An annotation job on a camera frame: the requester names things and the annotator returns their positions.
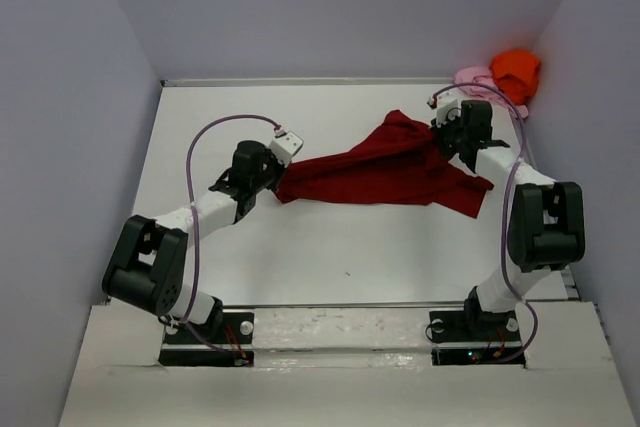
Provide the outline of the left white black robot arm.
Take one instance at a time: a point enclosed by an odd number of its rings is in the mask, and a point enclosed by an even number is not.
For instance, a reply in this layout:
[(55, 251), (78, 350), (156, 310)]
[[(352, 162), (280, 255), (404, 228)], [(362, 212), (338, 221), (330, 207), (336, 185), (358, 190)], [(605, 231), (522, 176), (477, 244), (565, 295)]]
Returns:
[(215, 339), (223, 325), (223, 303), (184, 281), (188, 250), (240, 222), (259, 193), (274, 192), (303, 145), (292, 132), (274, 137), (269, 145), (241, 141), (231, 167), (200, 198), (156, 218), (127, 219), (102, 291), (169, 324), (182, 324), (198, 341)]

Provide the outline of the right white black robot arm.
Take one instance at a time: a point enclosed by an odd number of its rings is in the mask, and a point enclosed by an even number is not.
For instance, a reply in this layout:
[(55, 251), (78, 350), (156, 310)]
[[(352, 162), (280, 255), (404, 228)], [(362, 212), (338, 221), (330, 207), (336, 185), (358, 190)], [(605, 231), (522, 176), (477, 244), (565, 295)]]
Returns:
[(505, 188), (499, 267), (472, 288), (462, 310), (433, 318), (437, 342), (481, 341), (507, 327), (540, 281), (584, 256), (582, 189), (540, 173), (521, 150), (495, 138), (490, 103), (433, 98), (429, 106), (440, 152)]

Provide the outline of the dark red t shirt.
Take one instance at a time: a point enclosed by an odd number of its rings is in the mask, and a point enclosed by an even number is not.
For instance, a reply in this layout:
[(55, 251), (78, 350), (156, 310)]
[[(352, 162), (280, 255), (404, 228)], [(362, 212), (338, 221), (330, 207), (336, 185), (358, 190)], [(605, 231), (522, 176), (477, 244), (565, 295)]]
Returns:
[(394, 110), (351, 150), (292, 163), (275, 197), (283, 204), (436, 203), (476, 218), (492, 189), (491, 182), (451, 165), (427, 124)]

